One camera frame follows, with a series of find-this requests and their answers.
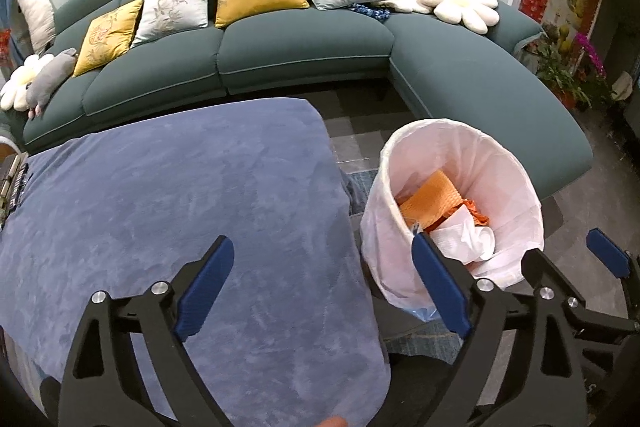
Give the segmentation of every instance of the crumpled white tissue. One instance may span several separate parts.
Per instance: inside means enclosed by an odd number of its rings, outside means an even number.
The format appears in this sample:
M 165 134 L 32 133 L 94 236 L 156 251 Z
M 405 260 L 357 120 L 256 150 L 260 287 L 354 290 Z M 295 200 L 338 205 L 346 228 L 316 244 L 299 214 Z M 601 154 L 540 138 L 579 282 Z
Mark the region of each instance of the crumpled white tissue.
M 495 235 L 490 227 L 476 227 L 466 205 L 429 234 L 445 257 L 462 264 L 488 261 L 495 252 Z

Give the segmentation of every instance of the blue tablecloth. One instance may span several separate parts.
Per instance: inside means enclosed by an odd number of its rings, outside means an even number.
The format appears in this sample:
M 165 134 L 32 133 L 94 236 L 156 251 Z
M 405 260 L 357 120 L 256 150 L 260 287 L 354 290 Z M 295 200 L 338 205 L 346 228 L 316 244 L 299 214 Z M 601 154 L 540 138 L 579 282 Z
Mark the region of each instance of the blue tablecloth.
M 143 292 L 224 234 L 236 263 L 185 346 L 236 427 L 311 426 L 332 414 L 365 426 L 382 405 L 389 370 L 349 199 L 307 102 L 133 123 L 33 156 L 30 171 L 0 233 L 0 325 L 48 374 L 62 379 L 94 291 Z M 154 405 L 171 415 L 140 358 Z

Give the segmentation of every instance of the silver bolt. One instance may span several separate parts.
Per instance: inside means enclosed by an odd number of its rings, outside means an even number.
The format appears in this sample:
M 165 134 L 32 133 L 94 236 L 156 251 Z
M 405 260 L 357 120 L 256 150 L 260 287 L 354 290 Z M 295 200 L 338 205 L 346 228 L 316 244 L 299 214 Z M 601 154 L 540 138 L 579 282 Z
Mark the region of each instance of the silver bolt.
M 489 279 L 478 279 L 476 286 L 481 292 L 490 292 L 495 288 L 494 282 Z
M 100 290 L 94 293 L 93 295 L 91 295 L 91 302 L 94 304 L 100 304 L 101 302 L 104 302 L 106 298 L 107 298 L 107 293 Z
M 556 294 L 548 286 L 543 286 L 542 288 L 540 288 L 540 296 L 545 299 L 545 301 L 550 301 L 556 296 Z
M 151 293 L 153 293 L 153 295 L 162 295 L 163 293 L 166 293 L 168 289 L 168 283 L 164 281 L 158 281 L 154 283 L 153 286 L 151 286 Z

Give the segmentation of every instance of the gray plush toy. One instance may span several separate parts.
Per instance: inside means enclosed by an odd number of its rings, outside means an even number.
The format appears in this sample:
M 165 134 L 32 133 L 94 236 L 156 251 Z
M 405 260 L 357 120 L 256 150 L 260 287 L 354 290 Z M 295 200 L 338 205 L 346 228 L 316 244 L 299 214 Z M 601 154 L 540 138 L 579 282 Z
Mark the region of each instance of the gray plush toy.
M 74 72 L 78 57 L 75 48 L 69 48 L 53 57 L 33 82 L 27 86 L 27 105 L 29 106 L 29 118 L 40 116 L 49 103 L 51 95 Z

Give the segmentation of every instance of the white bag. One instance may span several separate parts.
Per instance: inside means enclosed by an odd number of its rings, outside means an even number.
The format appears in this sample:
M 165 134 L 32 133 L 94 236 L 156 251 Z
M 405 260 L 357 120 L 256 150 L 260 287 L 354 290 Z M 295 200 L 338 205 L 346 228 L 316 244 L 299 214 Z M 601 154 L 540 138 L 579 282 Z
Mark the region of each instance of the white bag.
M 544 248 L 540 200 L 516 157 L 489 135 L 452 120 L 418 120 L 398 129 L 380 153 L 380 169 L 360 224 L 362 255 L 386 300 L 426 321 L 436 308 L 414 267 L 409 230 L 396 204 L 438 169 L 490 218 L 495 254 L 467 265 L 500 288 L 523 279 L 527 250 Z

